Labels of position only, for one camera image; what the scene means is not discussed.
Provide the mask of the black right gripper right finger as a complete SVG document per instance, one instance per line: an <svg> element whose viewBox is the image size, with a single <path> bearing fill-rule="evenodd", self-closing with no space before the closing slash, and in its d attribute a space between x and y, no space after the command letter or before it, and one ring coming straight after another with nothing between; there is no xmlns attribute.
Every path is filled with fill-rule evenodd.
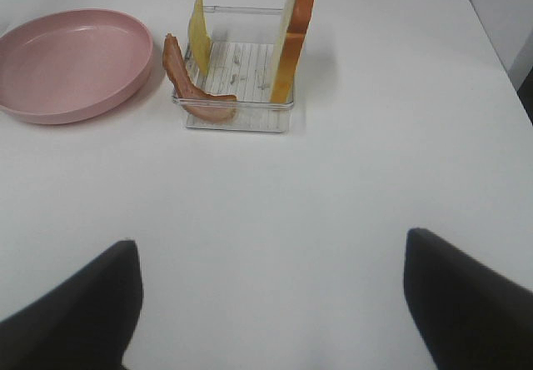
<svg viewBox="0 0 533 370"><path fill-rule="evenodd" d="M407 233L403 289L439 369L530 369L532 293L424 228Z"/></svg>

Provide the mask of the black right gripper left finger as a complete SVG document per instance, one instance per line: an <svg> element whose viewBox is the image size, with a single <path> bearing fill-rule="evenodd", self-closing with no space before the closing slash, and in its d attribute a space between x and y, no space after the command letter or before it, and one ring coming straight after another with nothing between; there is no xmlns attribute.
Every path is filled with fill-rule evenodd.
<svg viewBox="0 0 533 370"><path fill-rule="evenodd" d="M137 245L119 241L1 322L3 369L122 369L143 302Z"/></svg>

